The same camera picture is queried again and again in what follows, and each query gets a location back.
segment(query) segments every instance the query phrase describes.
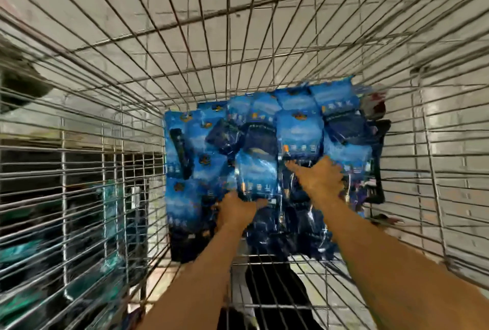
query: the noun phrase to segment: shopping cart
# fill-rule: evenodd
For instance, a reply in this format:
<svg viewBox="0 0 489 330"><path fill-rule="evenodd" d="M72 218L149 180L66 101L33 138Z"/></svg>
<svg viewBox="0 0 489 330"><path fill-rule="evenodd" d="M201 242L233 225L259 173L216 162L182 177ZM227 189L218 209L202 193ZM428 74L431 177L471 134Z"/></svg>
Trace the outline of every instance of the shopping cart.
<svg viewBox="0 0 489 330"><path fill-rule="evenodd" d="M348 75L388 90L386 202L367 216L488 293L487 0L0 2L1 328L122 328L182 271L164 111ZM265 263L241 253L229 298L248 317L375 328L341 256L290 257L310 301L291 306L252 300L246 268Z"/></svg>

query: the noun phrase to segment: person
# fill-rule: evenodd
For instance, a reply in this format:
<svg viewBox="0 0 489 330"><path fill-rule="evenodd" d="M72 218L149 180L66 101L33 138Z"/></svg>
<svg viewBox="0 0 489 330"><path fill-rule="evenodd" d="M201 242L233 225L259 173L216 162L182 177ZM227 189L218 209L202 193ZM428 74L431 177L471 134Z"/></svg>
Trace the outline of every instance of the person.
<svg viewBox="0 0 489 330"><path fill-rule="evenodd" d="M314 207L323 212L379 330L480 330L489 326L489 301L478 288L350 210L338 197L343 189L340 169L327 157L312 168L294 162L286 166L296 173ZM243 202L236 193L227 194L219 205L223 225L154 304L138 330L215 330L242 232L257 207L265 204L265 200Z"/></svg>

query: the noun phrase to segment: metal grid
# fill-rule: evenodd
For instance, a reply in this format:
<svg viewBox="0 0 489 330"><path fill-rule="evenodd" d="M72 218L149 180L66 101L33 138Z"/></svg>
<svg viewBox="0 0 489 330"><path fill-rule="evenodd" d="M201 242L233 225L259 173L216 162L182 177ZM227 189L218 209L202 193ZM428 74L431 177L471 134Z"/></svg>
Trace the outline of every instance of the metal grid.
<svg viewBox="0 0 489 330"><path fill-rule="evenodd" d="M72 190L73 177L98 175L102 185L114 180L123 186L124 200L134 196L132 186L141 185L140 208L149 221L144 265L150 269L128 289L123 303L150 308L181 271L169 257L162 201L162 112L354 74L355 82L389 88L387 117L393 126L381 163L387 202L368 206L372 215L402 219L404 224L391 233L489 289L489 87L482 80L489 66L487 5L487 0L0 0L3 36L53 86L38 99L2 86L2 103L6 97L35 101L1 116L1 185L13 179L38 184L48 176L59 181L43 188L42 196L32 190L8 203L20 192L1 190L0 215L60 201L61 210L45 223L63 229L61 243L50 241L52 246L66 247L67 220L77 218L66 204L94 190ZM10 60L0 61L0 67L40 79ZM24 163L21 173L9 173L4 172L11 165L5 161L8 151L44 151L59 160L52 160L48 170L39 171L47 162L36 160ZM71 154L98 160L70 160ZM116 218L123 226L127 214ZM26 232L2 230L4 243ZM75 238L85 233L72 232ZM127 237L116 248L128 255ZM61 263L49 271L50 283L63 280L57 293L73 280L70 259L62 253ZM36 257L22 263L32 264ZM230 298L252 314L267 305L253 303L243 284L243 269L250 265L244 249L232 267ZM311 304L305 307L321 326L375 327L345 278L341 257L326 267L291 257L290 265L309 295ZM0 278L12 271L0 269ZM39 308L55 297L51 293ZM40 328L59 323L75 302L49 313ZM270 306L302 308L276 303ZM82 323L84 315L69 328Z"/></svg>

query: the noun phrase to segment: hand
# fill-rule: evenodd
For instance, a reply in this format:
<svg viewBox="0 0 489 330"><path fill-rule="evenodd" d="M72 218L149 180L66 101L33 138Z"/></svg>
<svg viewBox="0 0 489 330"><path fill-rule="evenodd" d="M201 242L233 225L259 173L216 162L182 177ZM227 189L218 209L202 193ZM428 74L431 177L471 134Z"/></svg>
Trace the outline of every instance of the hand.
<svg viewBox="0 0 489 330"><path fill-rule="evenodd" d="M219 215L217 228L221 229L225 224L232 224L241 231L252 221L256 211L268 204L266 199L258 199L256 202L244 202L238 197L236 191L227 193L223 201L217 204Z"/></svg>
<svg viewBox="0 0 489 330"><path fill-rule="evenodd" d="M327 156L322 157L311 168L301 167L293 161L286 162L285 166L295 173L302 188L311 198L319 191L327 197L338 198L344 188L341 166L334 165Z"/></svg>

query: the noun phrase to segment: stack of blue packages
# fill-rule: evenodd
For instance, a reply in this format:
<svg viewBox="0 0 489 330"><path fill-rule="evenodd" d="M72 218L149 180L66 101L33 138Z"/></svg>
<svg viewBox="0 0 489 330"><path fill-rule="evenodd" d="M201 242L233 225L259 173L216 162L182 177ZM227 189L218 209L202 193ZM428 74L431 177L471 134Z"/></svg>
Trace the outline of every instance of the stack of blue packages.
<svg viewBox="0 0 489 330"><path fill-rule="evenodd" d="M379 194L378 159L389 127L389 121L365 117L350 77L200 103L188 113L167 112L165 199L171 240L203 231L212 236L212 205L237 190L246 201L268 200L244 232L253 252L284 260L291 254L333 259L337 246L322 213L284 164L295 160L312 167L329 156L344 173L339 197L363 215L365 202L383 202L372 195ZM172 258L191 260L205 245L180 244L179 249L192 252L172 248Z"/></svg>

